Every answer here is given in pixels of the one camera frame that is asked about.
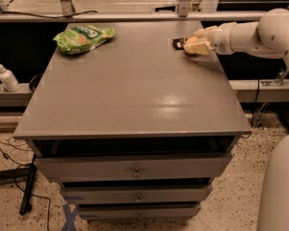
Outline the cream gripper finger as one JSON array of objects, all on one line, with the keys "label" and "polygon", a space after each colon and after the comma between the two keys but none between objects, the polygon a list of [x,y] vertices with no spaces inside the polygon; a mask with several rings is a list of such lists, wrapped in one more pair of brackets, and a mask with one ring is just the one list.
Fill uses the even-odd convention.
[{"label": "cream gripper finger", "polygon": [[213,47],[207,38],[199,38],[194,44],[195,53],[191,55],[208,55],[212,49]]},{"label": "cream gripper finger", "polygon": [[200,38],[208,38],[210,34],[217,28],[217,26],[210,26],[207,28],[199,29],[193,32],[195,37]]}]

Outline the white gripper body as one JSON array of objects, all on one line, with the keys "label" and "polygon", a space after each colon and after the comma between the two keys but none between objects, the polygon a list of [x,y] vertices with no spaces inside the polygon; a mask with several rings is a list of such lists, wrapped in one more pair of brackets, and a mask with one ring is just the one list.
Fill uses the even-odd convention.
[{"label": "white gripper body", "polygon": [[236,22],[224,23],[212,30],[209,41],[217,54],[231,55],[234,53],[231,48],[231,32],[236,25]]}]

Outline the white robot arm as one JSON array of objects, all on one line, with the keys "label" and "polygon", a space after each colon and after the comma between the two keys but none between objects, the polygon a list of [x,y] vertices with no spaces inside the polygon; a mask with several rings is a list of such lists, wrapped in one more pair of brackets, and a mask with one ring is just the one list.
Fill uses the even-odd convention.
[{"label": "white robot arm", "polygon": [[190,55],[240,52],[259,58],[282,59],[289,72],[289,11],[273,9],[258,21],[228,22],[197,30],[183,48]]}]

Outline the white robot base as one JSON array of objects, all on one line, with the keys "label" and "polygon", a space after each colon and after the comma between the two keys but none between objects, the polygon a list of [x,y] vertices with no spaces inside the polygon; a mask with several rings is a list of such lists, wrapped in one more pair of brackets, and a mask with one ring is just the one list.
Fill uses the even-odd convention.
[{"label": "white robot base", "polygon": [[289,231],[289,135],[277,144],[268,161],[256,231]]}]

